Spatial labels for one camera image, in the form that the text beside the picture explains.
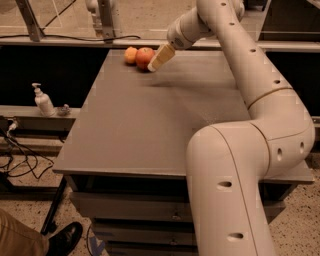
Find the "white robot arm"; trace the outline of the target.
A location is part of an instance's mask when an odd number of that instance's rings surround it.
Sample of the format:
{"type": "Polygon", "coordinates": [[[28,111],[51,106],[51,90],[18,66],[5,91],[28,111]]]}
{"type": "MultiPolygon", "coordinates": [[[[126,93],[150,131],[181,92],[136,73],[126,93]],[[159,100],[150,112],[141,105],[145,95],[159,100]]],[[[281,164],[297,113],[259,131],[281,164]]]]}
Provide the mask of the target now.
{"type": "Polygon", "coordinates": [[[277,256],[259,182],[304,161],[315,140],[310,114],[240,23],[241,0],[196,0],[169,28],[148,68],[216,35],[249,112],[209,125],[187,147],[186,175],[199,256],[277,256]]]}

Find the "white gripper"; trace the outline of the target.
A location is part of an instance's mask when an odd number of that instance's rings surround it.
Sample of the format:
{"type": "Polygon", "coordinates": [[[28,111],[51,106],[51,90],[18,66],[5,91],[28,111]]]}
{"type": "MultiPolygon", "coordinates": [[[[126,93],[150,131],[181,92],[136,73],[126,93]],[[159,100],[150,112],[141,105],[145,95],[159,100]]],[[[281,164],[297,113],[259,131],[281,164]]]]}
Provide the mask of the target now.
{"type": "Polygon", "coordinates": [[[199,32],[197,16],[179,17],[168,28],[167,40],[170,44],[163,44],[158,48],[147,66],[148,70],[157,71],[175,56],[175,50],[190,48],[200,38],[199,32]]]}

